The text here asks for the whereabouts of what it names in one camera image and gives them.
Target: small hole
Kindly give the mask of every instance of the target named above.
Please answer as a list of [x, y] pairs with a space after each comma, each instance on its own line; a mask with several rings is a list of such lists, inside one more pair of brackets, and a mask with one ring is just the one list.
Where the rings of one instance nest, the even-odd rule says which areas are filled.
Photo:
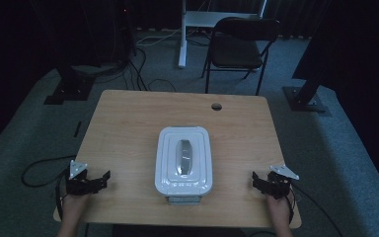
[[221, 111], [222, 107], [220, 104], [218, 103], [214, 103], [211, 105], [211, 108], [214, 110], [214, 111]]

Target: plastic container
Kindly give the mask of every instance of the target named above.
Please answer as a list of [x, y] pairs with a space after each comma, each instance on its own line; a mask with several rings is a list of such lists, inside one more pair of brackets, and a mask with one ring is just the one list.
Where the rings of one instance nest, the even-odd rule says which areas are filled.
[[169, 126], [159, 135], [155, 186], [170, 204], [198, 204], [213, 185], [208, 132]]

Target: black chair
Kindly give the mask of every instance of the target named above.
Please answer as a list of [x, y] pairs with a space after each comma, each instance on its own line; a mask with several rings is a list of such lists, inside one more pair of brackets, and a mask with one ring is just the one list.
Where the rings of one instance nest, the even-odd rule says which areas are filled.
[[[244, 19], [228, 17], [217, 22], [211, 33], [210, 45], [201, 77], [207, 72], [205, 93], [208, 93], [210, 71], [251, 71], [261, 69], [258, 95], [263, 81], [269, 47], [279, 34], [279, 21], [268, 19]], [[258, 44], [265, 42], [260, 51]]]

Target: human arm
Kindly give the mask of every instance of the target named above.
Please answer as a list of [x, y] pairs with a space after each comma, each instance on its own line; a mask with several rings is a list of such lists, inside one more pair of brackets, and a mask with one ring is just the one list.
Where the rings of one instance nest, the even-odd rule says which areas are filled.
[[[292, 237], [293, 235], [289, 227], [290, 209], [287, 203], [287, 199], [285, 197], [275, 199], [270, 195], [265, 196], [270, 219], [275, 229], [276, 236]], [[289, 195], [288, 199], [292, 201], [292, 194]]]
[[91, 195], [68, 195], [63, 199], [63, 218], [57, 237], [76, 237], [78, 224]]

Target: robotic hand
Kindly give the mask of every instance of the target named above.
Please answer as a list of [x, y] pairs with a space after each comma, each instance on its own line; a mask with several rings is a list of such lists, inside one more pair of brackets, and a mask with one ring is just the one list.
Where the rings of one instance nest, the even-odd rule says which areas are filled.
[[260, 179], [257, 173], [252, 173], [252, 186], [261, 191], [262, 194], [268, 194], [275, 199], [285, 198], [290, 209], [289, 222], [291, 223], [294, 216], [294, 207], [291, 205], [288, 195], [291, 191], [291, 180], [299, 180], [300, 178], [285, 165], [270, 166], [269, 168], [271, 171], [267, 175], [267, 181]]
[[[107, 180], [111, 177], [111, 172], [107, 171], [100, 179], [88, 180], [86, 178], [88, 164], [71, 161], [69, 172], [64, 172], [66, 182], [66, 192], [68, 195], [83, 196], [87, 194], [97, 194], [100, 190], [107, 187]], [[61, 207], [62, 197], [60, 196], [60, 184], [56, 187], [56, 205], [60, 216], [63, 216], [63, 209]]]

